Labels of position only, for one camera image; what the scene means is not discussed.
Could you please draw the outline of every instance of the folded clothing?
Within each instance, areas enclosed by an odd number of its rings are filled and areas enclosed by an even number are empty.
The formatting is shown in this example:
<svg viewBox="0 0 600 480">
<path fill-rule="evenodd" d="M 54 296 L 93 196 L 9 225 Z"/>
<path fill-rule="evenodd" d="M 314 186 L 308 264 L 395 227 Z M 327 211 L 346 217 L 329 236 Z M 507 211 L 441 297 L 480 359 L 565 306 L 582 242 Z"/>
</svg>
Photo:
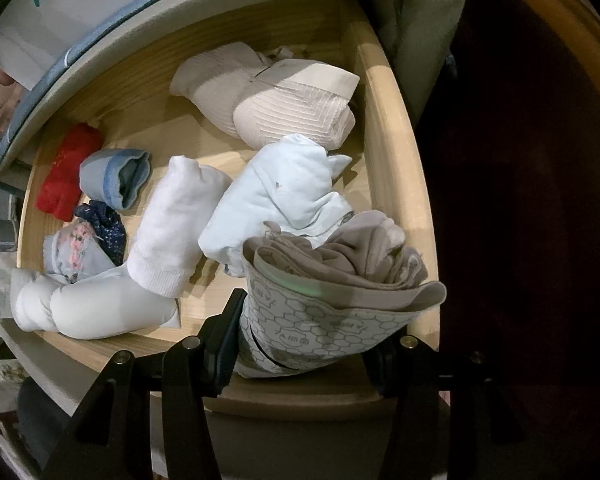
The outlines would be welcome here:
<svg viewBox="0 0 600 480">
<path fill-rule="evenodd" d="M 13 318 L 26 332 L 47 330 L 76 339 L 98 339 L 177 324 L 175 300 L 139 286 L 126 266 L 72 285 L 63 276 L 13 269 L 11 283 Z"/>
<path fill-rule="evenodd" d="M 11 313 L 25 332 L 47 330 L 58 332 L 51 314 L 51 296 L 68 285 L 64 276 L 48 276 L 36 270 L 14 268 L 11 271 Z"/>
<path fill-rule="evenodd" d="M 198 237 L 229 187 L 220 170 L 172 156 L 147 204 L 127 265 L 147 290 L 178 298 L 202 256 Z"/>
<path fill-rule="evenodd" d="M 80 204 L 74 209 L 74 214 L 91 224 L 100 248 L 112 263 L 122 265 L 125 259 L 126 230 L 120 215 L 99 200 Z"/>
<path fill-rule="evenodd" d="M 187 59 L 170 91 L 189 98 L 220 130 L 254 149 L 303 134 L 335 150 L 355 124 L 348 103 L 359 81 L 326 63 L 271 63 L 245 43 L 231 43 Z"/>
<path fill-rule="evenodd" d="M 442 303 L 445 286 L 424 283 L 424 263 L 401 231 L 371 211 L 316 250 L 273 224 L 247 240 L 236 371 L 256 378 L 313 370 L 369 350 Z"/>
<path fill-rule="evenodd" d="M 104 202 L 110 208 L 129 209 L 149 173 L 149 153 L 145 150 L 100 150 L 80 165 L 80 189 L 89 198 Z"/>
<path fill-rule="evenodd" d="M 63 222 L 70 222 L 82 194 L 79 185 L 80 164 L 101 147 L 102 135 L 88 124 L 77 124 L 69 130 L 42 183 L 36 207 Z"/>
<path fill-rule="evenodd" d="M 69 283 L 115 267 L 100 247 L 93 227 L 83 219 L 75 219 L 55 234 L 45 237 L 43 261 L 47 274 L 60 274 Z"/>
<path fill-rule="evenodd" d="M 320 246 L 352 212 L 331 189 L 350 162 L 347 155 L 327 156 L 299 134 L 265 146 L 229 186 L 198 239 L 200 248 L 228 274 L 244 276 L 242 243 L 259 235 L 264 221 Z"/>
</svg>

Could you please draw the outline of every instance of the drawer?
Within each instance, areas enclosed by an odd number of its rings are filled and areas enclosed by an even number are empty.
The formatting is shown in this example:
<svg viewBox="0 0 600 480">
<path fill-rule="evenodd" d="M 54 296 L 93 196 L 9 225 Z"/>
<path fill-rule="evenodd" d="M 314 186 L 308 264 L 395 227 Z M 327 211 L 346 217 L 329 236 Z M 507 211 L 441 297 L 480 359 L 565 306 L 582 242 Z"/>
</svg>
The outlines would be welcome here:
<svg viewBox="0 0 600 480">
<path fill-rule="evenodd" d="M 394 74 L 356 0 L 278 0 L 232 10 L 154 41 L 83 85 L 42 128 L 24 203 L 18 266 L 43 270 L 43 239 L 62 227 L 61 221 L 34 204 L 72 124 L 97 127 L 106 138 L 105 148 L 141 148 L 152 154 L 148 183 L 136 205 L 121 212 L 129 242 L 172 155 L 195 158 L 232 178 L 240 173 L 254 150 L 219 131 L 191 102 L 168 91 L 181 62 L 232 41 L 244 41 L 260 52 L 287 45 L 296 57 L 322 60 L 360 76 L 351 105 L 356 127 L 339 150 L 352 156 L 353 163 L 334 189 L 357 212 L 376 208 L 401 225 L 408 243 L 422 254 L 430 279 L 436 279 L 429 199 L 413 129 Z M 85 54 L 99 55 L 97 45 Z M 120 349 L 141 356 L 164 351 L 196 334 L 207 317 L 222 311 L 235 287 L 246 289 L 244 278 L 227 276 L 216 262 L 203 258 L 179 299 L 181 329 L 150 328 L 90 341 L 59 333 L 43 332 L 40 337 L 101 370 Z M 436 346 L 438 327 L 435 308 L 420 316 L 410 331 Z M 304 420 L 359 418 L 392 409 L 391 401 L 382 400 L 368 382 L 360 356 L 282 380 L 245 380 L 234 375 L 222 396 L 205 403 L 218 412 Z"/>
</svg>

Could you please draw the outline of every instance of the red sock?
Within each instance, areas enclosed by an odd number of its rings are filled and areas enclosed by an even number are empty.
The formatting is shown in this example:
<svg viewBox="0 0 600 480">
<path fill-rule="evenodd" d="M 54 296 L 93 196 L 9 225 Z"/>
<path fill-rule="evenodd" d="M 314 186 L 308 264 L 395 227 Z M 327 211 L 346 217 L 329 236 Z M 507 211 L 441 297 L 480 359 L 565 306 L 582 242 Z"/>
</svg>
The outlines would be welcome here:
<svg viewBox="0 0 600 480">
<path fill-rule="evenodd" d="M 63 222 L 74 217 L 80 202 L 80 164 L 102 147 L 102 134 L 88 124 L 76 124 L 64 136 L 51 170 L 42 183 L 36 207 Z"/>
</svg>

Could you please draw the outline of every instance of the white sock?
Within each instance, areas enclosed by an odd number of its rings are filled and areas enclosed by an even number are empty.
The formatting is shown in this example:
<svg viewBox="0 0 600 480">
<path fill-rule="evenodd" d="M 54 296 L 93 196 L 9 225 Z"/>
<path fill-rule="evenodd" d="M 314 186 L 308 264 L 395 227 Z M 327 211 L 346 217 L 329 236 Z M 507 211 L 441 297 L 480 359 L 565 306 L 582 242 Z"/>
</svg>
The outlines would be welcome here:
<svg viewBox="0 0 600 480">
<path fill-rule="evenodd" d="M 234 111 L 238 135 L 256 150 L 289 134 L 336 150 L 356 123 L 348 103 L 359 80 L 325 63 L 283 59 L 246 88 Z"/>
<path fill-rule="evenodd" d="M 178 313 L 175 300 L 132 280 L 126 264 L 58 288 L 50 307 L 58 332 L 75 339 L 100 339 L 158 326 Z"/>
<path fill-rule="evenodd" d="M 244 43 L 203 52 L 178 68 L 170 91 L 256 150 L 288 134 L 339 148 L 355 124 L 348 103 L 360 78 L 280 50 L 275 63 Z"/>
<path fill-rule="evenodd" d="M 169 91 L 188 98 L 224 133 L 238 137 L 234 110 L 251 79 L 266 64 L 245 43 L 230 43 L 190 57 L 178 67 Z"/>
<path fill-rule="evenodd" d="M 244 276 L 242 243 L 260 234 L 262 222 L 306 236 L 314 247 L 337 229 L 352 207 L 331 181 L 351 162 L 293 134 L 262 148 L 225 192 L 198 243 L 205 255 Z"/>
<path fill-rule="evenodd" d="M 179 326 L 175 300 L 145 290 L 126 264 L 69 285 L 63 276 L 13 269 L 13 319 L 24 331 L 100 339 L 151 326 Z"/>
<path fill-rule="evenodd" d="M 115 267 L 98 244 L 91 224 L 81 218 L 45 236 L 42 253 L 45 272 L 65 276 L 71 283 Z"/>
<path fill-rule="evenodd" d="M 198 237 L 231 179 L 186 156 L 172 156 L 142 215 L 129 275 L 155 294 L 178 298 L 202 256 Z"/>
</svg>

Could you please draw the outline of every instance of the hexagon pattern fabric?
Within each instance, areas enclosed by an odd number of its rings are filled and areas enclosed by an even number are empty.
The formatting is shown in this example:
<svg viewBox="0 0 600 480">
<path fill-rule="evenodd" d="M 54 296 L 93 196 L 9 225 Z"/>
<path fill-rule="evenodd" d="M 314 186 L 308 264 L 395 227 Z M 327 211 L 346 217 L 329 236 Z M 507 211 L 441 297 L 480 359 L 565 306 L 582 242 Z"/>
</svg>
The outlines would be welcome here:
<svg viewBox="0 0 600 480">
<path fill-rule="evenodd" d="M 337 309 L 271 282 L 247 261 L 245 268 L 249 295 L 240 317 L 236 371 L 246 378 L 301 374 L 364 352 L 427 308 Z"/>
<path fill-rule="evenodd" d="M 249 295 L 240 318 L 236 371 L 288 376 L 364 352 L 440 304 L 445 286 L 404 232 L 379 211 L 354 216 L 312 249 L 265 222 L 242 248 Z"/>
<path fill-rule="evenodd" d="M 183 62 L 170 92 L 188 98 L 220 130 L 255 150 L 289 134 L 336 150 L 356 123 L 349 101 L 359 76 L 282 57 L 273 62 L 245 43 L 226 44 Z"/>
</svg>

